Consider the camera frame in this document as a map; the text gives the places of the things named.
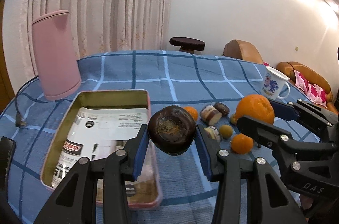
dark brown round stool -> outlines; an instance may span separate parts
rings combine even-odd
[[[181,46],[181,52],[194,53],[196,51],[203,51],[205,49],[205,42],[188,37],[172,37],[169,43],[173,46]]]

sofa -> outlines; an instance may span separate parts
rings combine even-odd
[[[304,77],[311,83],[316,84],[323,88],[326,92],[326,101],[327,101],[327,110],[332,111],[335,114],[338,114],[338,110],[334,107],[333,101],[333,94],[331,91],[331,87],[328,82],[318,73],[314,72],[309,67],[295,61],[290,62],[281,62],[276,67],[277,70],[284,73],[286,76],[289,77],[289,82],[295,85],[296,77],[294,74],[294,70],[299,71],[304,75]]]
[[[223,56],[263,64],[261,55],[256,47],[250,42],[243,40],[233,39],[227,43],[224,48]]]

white mug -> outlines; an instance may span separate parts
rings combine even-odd
[[[264,76],[262,87],[260,89],[260,93],[270,99],[287,98],[290,92],[289,84],[287,83],[288,80],[288,76],[284,75],[282,72],[272,67],[266,66],[266,73]],[[287,85],[288,93],[286,96],[280,97],[279,94],[285,84]]]

power cord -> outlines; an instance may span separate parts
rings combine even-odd
[[[23,87],[25,87],[27,84],[29,84],[30,82],[32,82],[33,80],[35,80],[38,76],[35,76],[34,78],[30,79],[29,81],[25,82],[21,87],[20,89],[18,90],[18,92],[16,93],[15,97],[14,97],[14,104],[15,104],[15,109],[16,109],[16,117],[15,117],[15,126],[18,127],[18,128],[22,128],[22,127],[25,127],[27,125],[26,122],[24,122],[22,120],[22,115],[19,111],[19,107],[18,107],[18,96],[20,94],[20,91],[23,89]]]

rectangular tray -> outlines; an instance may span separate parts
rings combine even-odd
[[[150,118],[150,97],[146,90],[109,90],[109,91],[84,91],[78,93],[74,98],[67,112],[65,113],[50,144],[43,168],[41,171],[41,182],[48,189],[52,187],[52,178],[56,169],[61,151],[67,135],[76,118],[80,108],[88,109],[126,109],[126,108],[147,108],[148,119]],[[160,205],[162,191],[159,181],[159,170],[156,162],[155,146],[152,142],[148,147],[145,162],[151,161],[153,179],[138,183],[127,182],[135,188],[135,195],[128,197],[130,209],[152,209]],[[102,190],[98,188],[97,204],[102,205]]]

